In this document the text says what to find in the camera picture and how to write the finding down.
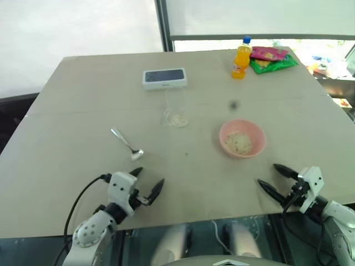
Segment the pink bowl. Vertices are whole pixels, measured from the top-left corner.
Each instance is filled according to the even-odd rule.
[[[248,154],[241,155],[232,152],[228,149],[227,145],[225,144],[225,140],[227,136],[237,131],[248,135],[250,138],[252,149]],[[234,119],[225,123],[220,130],[219,137],[220,137],[221,146],[224,149],[224,151],[229,156],[234,158],[254,157],[258,155],[260,152],[262,152],[262,150],[265,148],[266,145],[266,138],[262,129],[258,125],[254,124],[253,122],[244,119]]]

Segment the plastic bottle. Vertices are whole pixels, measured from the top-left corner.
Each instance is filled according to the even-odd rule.
[[[244,78],[246,68],[249,66],[249,56],[252,51],[250,40],[250,36],[245,36],[243,39],[243,44],[237,49],[237,56],[235,56],[232,70],[232,77],[235,79]]]

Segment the spoon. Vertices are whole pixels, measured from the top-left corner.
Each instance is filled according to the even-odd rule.
[[[131,150],[131,159],[132,161],[138,160],[139,158],[142,157],[144,151],[143,150],[133,150],[131,145],[128,143],[128,141],[124,138],[124,136],[115,128],[111,129],[111,132],[118,137],[122,142]]]

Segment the rice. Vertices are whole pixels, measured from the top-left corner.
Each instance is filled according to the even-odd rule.
[[[248,154],[252,148],[249,136],[238,131],[229,134],[225,140],[225,144],[230,151],[240,155]]]

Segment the blue bottle cap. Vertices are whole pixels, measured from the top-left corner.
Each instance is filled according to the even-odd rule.
[[[244,36],[243,43],[250,43],[250,40],[251,40],[250,36]]]

